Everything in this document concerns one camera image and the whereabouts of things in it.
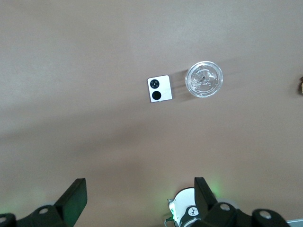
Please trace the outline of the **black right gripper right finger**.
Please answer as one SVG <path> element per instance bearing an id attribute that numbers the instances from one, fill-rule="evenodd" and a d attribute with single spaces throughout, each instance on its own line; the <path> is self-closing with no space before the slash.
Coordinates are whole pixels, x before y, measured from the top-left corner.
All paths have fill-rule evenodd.
<path id="1" fill-rule="evenodd" d="M 195 177 L 195 202 L 201 219 L 194 227 L 288 227 L 287 221 L 277 212 L 256 209 L 247 215 L 227 202 L 218 202 L 205 178 Z"/>

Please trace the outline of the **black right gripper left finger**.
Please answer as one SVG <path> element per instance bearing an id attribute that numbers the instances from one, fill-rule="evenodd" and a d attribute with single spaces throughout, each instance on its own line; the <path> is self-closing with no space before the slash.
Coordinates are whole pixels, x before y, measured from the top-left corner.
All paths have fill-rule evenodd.
<path id="1" fill-rule="evenodd" d="M 87 205 L 86 179 L 76 179 L 53 204 L 37 208 L 28 216 L 17 220 L 13 213 L 2 213 L 2 227 L 72 227 Z"/>

